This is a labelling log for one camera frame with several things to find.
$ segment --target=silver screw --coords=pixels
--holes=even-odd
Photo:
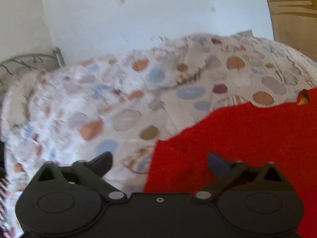
[[[124,197],[124,193],[121,191],[113,191],[109,193],[109,198],[113,199],[113,200],[119,200],[122,199]]]
[[[156,201],[157,201],[157,202],[163,202],[163,201],[164,201],[164,198],[156,198]]]
[[[211,197],[211,193],[208,191],[199,191],[196,193],[196,197],[201,200],[206,200]]]

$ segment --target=wrinkled fabric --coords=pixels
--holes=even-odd
[[[45,161],[67,166],[110,151],[113,168],[103,178],[128,195],[140,192],[158,139],[219,107],[295,101],[299,91],[317,86],[316,79],[316,64],[287,45],[208,34],[42,75],[27,98],[25,122],[10,125],[15,98],[7,94],[4,101],[11,237],[22,234],[16,200]]]

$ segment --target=red fabric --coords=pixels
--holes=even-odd
[[[298,229],[303,238],[317,233],[317,88],[310,103],[258,108],[250,102],[214,111],[195,126],[167,141],[158,141],[144,192],[190,192],[215,176],[207,154],[251,166],[274,161],[305,205]]]

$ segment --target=bed headboard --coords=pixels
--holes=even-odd
[[[51,55],[25,54],[0,62],[0,105],[6,91],[17,76],[22,77],[32,70],[51,72],[64,66],[65,62],[58,47],[52,50]]]

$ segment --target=bed sheet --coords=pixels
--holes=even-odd
[[[316,77],[316,64],[284,44],[196,34],[28,76],[35,81],[27,92],[17,80],[2,112],[7,236],[22,234],[14,206],[45,161],[67,166],[110,151],[114,165],[104,179],[128,195],[140,192],[158,139],[219,107],[293,102],[302,89],[317,86]],[[16,92],[26,102],[17,102]],[[24,110],[12,115],[16,107]]]

